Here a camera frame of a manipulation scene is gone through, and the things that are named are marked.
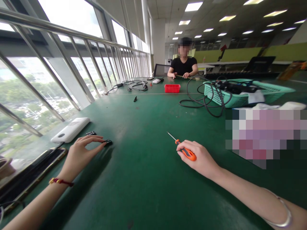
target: black t-shirt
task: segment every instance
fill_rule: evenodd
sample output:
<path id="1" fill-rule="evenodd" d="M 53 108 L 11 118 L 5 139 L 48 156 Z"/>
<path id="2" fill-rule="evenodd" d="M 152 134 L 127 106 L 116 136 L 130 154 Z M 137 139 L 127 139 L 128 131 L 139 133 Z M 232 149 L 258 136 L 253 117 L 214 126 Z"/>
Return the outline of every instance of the black t-shirt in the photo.
<path id="1" fill-rule="evenodd" d="M 187 59 L 185 63 L 182 63 L 180 58 L 175 58 L 170 66 L 174 68 L 173 73 L 177 73 L 180 76 L 183 76 L 185 73 L 190 73 L 193 71 L 192 66 L 197 64 L 197 60 L 194 57 Z"/>

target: silver bangle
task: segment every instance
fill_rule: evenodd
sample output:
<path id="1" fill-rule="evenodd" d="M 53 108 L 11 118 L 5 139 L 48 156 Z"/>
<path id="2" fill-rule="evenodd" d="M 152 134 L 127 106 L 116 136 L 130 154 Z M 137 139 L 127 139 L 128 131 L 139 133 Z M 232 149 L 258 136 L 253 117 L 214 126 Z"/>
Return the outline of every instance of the silver bangle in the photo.
<path id="1" fill-rule="evenodd" d="M 280 227 L 280 228 L 286 228 L 286 227 L 289 227 L 289 225 L 291 224 L 292 222 L 292 215 L 291 215 L 291 211 L 289 210 L 289 208 L 287 207 L 287 205 L 284 203 L 284 201 L 279 197 L 277 196 L 275 193 L 271 192 L 270 190 L 264 188 L 265 190 L 269 191 L 270 193 L 272 193 L 274 196 L 276 196 L 277 199 L 279 199 L 279 201 L 283 204 L 283 206 L 285 207 L 286 211 L 287 211 L 287 220 L 283 223 L 283 224 L 276 224 L 276 223 L 273 223 L 265 218 L 262 217 L 262 219 L 265 220 L 265 222 L 267 222 L 268 224 L 270 225 L 273 225 L 273 226 L 276 226 L 276 227 Z"/>

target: bracelet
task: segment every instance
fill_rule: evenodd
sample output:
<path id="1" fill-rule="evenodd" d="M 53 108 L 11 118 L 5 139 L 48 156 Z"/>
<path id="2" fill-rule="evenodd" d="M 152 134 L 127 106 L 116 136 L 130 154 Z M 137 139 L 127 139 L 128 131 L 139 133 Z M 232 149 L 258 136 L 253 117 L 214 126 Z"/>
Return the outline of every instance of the bracelet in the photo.
<path id="1" fill-rule="evenodd" d="M 273 226 L 276 226 L 276 227 L 280 227 L 280 228 L 286 228 L 286 227 L 289 227 L 289 225 L 291 224 L 291 221 L 292 221 L 292 215 L 291 215 L 291 211 L 289 210 L 289 208 L 287 207 L 287 205 L 284 203 L 284 201 L 279 197 L 277 196 L 275 193 L 271 192 L 270 190 L 264 188 L 265 190 L 269 191 L 270 193 L 272 193 L 274 196 L 276 196 L 277 199 L 279 199 L 279 201 L 283 204 L 283 206 L 285 207 L 286 211 L 287 211 L 287 220 L 283 223 L 283 224 L 276 224 L 276 223 L 273 223 L 265 218 L 262 217 L 262 219 L 267 222 L 268 224 L 270 225 L 273 225 Z"/>
<path id="2" fill-rule="evenodd" d="M 74 183 L 70 183 L 70 182 L 64 181 L 59 178 L 51 178 L 51 180 L 49 181 L 49 184 L 52 184 L 52 183 L 67 184 L 69 187 L 74 186 Z"/>

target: green workbench surface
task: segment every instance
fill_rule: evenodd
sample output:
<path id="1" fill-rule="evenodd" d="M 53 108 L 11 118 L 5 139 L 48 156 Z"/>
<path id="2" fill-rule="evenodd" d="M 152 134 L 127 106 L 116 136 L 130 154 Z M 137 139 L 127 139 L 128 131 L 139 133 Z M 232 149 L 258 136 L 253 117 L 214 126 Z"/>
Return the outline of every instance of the green workbench surface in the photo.
<path id="1" fill-rule="evenodd" d="M 307 208 L 306 171 L 262 170 L 226 150 L 225 115 L 214 118 L 205 108 L 178 104 L 188 99 L 187 82 L 165 77 L 163 83 L 153 84 L 152 88 L 148 84 L 146 92 L 128 92 L 125 86 L 72 118 L 91 119 L 75 139 L 95 131 L 111 139 L 113 145 L 94 157 L 75 180 L 74 187 L 68 188 L 61 197 L 42 229 L 271 229 L 233 195 L 182 162 L 167 131 L 182 141 L 197 141 L 220 166 Z M 180 93 L 165 94 L 165 83 L 181 84 Z M 191 92 L 196 93 L 201 83 L 192 80 Z M 295 93 L 289 97 L 300 100 Z M 35 146 L 31 145 L 33 151 L 43 152 L 54 147 L 50 138 L 69 122 L 43 136 Z M 64 160 L 55 166 L 26 197 L 27 204 L 60 172 L 63 163 Z M 20 210 L 17 207 L 7 215 L 1 227 Z"/>

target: man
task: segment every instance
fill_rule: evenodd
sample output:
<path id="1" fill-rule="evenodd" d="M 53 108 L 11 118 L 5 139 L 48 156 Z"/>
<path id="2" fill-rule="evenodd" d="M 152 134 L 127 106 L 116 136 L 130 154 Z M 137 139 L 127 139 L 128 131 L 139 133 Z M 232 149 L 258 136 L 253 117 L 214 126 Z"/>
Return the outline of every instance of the man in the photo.
<path id="1" fill-rule="evenodd" d="M 192 41 L 188 37 L 184 37 L 178 44 L 178 58 L 175 58 L 170 64 L 168 77 L 176 78 L 176 75 L 188 78 L 198 73 L 197 60 L 194 57 L 188 57 L 188 53 L 192 48 Z"/>

